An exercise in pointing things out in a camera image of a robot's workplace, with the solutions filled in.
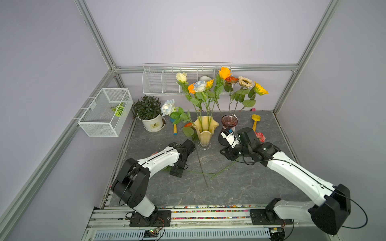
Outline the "cream sunflower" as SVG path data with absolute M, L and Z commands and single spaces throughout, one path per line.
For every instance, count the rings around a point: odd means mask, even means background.
M 246 100 L 255 99 L 254 82 L 243 76 L 239 76 L 238 79 L 241 88 L 235 93 L 236 105 L 234 111 L 236 111 L 239 103 L 243 104 Z

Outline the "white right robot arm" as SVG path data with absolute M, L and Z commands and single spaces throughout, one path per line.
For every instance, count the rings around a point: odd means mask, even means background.
M 220 153 L 230 161 L 250 157 L 256 163 L 275 171 L 305 193 L 310 201 L 272 200 L 263 211 L 250 212 L 254 225 L 282 225 L 288 220 L 313 223 L 323 232 L 336 235 L 351 213 L 350 190 L 340 184 L 327 182 L 309 172 L 280 148 L 261 142 L 252 128 L 237 133 L 223 131 L 221 139 L 226 147 Z

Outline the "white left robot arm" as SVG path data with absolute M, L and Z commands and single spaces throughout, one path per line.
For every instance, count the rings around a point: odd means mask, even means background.
M 162 151 L 144 159 L 129 158 L 123 164 L 111 190 L 120 201 L 134 212 L 130 217 L 131 228 L 169 227 L 171 212 L 159 210 L 146 196 L 150 178 L 170 166 L 170 175 L 181 178 L 186 168 L 189 155 L 196 146 L 191 140 L 182 144 L 169 144 Z

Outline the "dark red glass vase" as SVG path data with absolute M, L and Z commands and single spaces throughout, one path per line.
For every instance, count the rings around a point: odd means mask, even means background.
M 225 131 L 226 133 L 232 133 L 235 131 L 235 127 L 238 125 L 238 118 L 235 114 L 224 115 L 221 119 L 221 123 L 223 125 L 220 134 L 218 135 L 218 142 L 222 146 L 227 146 L 229 143 L 222 136 L 222 133 Z

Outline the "yellow ruffled glass vase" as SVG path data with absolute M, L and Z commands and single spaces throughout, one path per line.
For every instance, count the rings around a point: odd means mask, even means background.
M 193 127 L 197 132 L 201 149 L 207 150 L 210 148 L 211 138 L 218 126 L 219 123 L 215 121 L 212 116 L 199 116 L 198 119 L 193 122 Z

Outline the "orange yellow rose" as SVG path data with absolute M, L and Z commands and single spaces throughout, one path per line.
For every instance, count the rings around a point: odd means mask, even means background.
M 197 115 L 201 116 L 204 96 L 202 94 L 202 91 L 196 90 L 197 86 L 198 85 L 196 83 L 187 85 L 187 99 L 194 105 Z

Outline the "cream white rose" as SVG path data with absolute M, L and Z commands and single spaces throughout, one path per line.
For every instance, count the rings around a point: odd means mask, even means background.
M 182 91 L 184 92 L 186 98 L 188 96 L 188 91 L 187 91 L 187 85 L 190 85 L 188 83 L 188 75 L 187 73 L 183 72 L 178 72 L 176 74 L 176 79 L 177 79 L 177 84 L 181 87 Z

